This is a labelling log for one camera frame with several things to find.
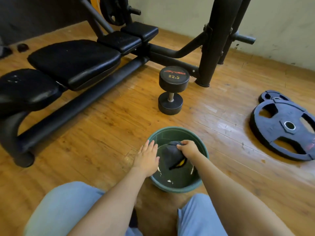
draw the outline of forearm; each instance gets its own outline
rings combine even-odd
[[[142,171],[132,168],[124,179],[94,204],[69,236],[125,235],[145,178]]]
[[[225,175],[201,153],[192,163],[229,235],[293,235],[260,199]]]

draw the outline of hand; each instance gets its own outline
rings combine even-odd
[[[154,145],[154,141],[149,144],[147,140],[136,155],[133,167],[140,169],[146,177],[149,177],[157,171],[159,160],[157,144]]]
[[[199,150],[194,141],[183,140],[181,143],[184,145],[178,144],[177,148],[183,152],[188,160],[192,160],[192,158],[198,155]]]

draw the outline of water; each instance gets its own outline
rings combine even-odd
[[[166,145],[158,148],[157,156],[160,157],[160,163],[158,171],[153,174],[153,177],[164,186],[171,188],[184,188],[197,181],[199,179],[198,172],[189,160],[181,168],[172,170],[166,168],[164,159],[168,156],[162,155]]]

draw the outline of dumbbell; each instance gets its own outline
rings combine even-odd
[[[159,85],[166,92],[158,98],[158,108],[166,115],[175,115],[183,106],[183,98],[178,94],[183,92],[189,82],[189,73],[179,66],[168,66],[160,71]]]

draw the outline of wooden floor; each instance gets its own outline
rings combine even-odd
[[[30,50],[0,61],[0,75],[30,68],[27,56],[46,45],[96,36],[86,22],[25,41]],[[190,38],[160,31],[152,43],[180,49]],[[200,49],[183,60],[198,65]],[[122,65],[130,59],[124,58]],[[137,149],[154,131],[181,126],[206,144],[211,161],[265,202],[296,235],[315,232],[315,161],[297,163],[263,147],[248,126],[258,96],[274,89],[315,114],[314,72],[256,56],[230,51],[218,65],[210,88],[191,79],[182,111],[175,116],[159,112],[157,98],[162,67],[149,62],[104,95],[36,149],[33,166],[22,169],[0,149],[0,229],[20,235],[44,195],[71,181],[108,190],[130,169]],[[42,111],[33,112],[20,127],[26,130],[78,92],[65,92]],[[169,194],[146,179],[136,208],[144,235],[175,235],[176,209],[203,186],[187,194]]]

